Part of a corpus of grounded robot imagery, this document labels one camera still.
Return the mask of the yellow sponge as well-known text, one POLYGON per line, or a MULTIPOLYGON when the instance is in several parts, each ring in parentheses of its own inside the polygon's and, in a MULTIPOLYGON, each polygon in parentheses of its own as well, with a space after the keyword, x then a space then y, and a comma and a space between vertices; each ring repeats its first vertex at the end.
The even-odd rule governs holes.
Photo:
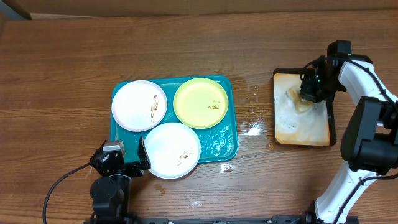
POLYGON ((293 101, 297 113, 304 113, 310 110, 314 103, 303 99, 300 96, 300 87, 298 85, 292 86, 287 90, 288 97, 293 101))

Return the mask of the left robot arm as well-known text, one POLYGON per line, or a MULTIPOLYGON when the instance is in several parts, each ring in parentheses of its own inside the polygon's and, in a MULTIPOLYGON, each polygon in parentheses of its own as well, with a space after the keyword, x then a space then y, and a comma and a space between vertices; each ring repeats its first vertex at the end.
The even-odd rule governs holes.
POLYGON ((122 141, 105 141, 91 156, 90 166, 100 174, 90 188, 93 214, 90 223, 140 223, 136 214, 129 211, 131 185, 134 177, 141 177, 151 163, 139 138, 138 160, 126 162, 122 141))

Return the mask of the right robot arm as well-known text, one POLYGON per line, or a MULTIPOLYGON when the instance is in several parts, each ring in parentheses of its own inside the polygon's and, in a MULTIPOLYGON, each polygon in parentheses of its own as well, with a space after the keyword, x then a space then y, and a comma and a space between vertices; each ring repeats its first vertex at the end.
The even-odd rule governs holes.
POLYGON ((378 78, 372 60, 353 54, 351 42, 336 40, 327 54, 304 68, 300 97, 319 103, 348 92, 356 108, 341 139, 343 163, 326 191, 302 217, 302 223, 358 223, 348 213, 377 180, 391 180, 397 168, 397 97, 378 78))

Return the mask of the yellow-green plate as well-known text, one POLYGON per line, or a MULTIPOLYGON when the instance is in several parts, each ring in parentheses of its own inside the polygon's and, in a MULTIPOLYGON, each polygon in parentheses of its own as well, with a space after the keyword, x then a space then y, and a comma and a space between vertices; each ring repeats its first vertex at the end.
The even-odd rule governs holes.
POLYGON ((209 78, 193 78, 175 92, 174 113, 185 125, 208 129, 220 123, 229 108, 226 90, 209 78))

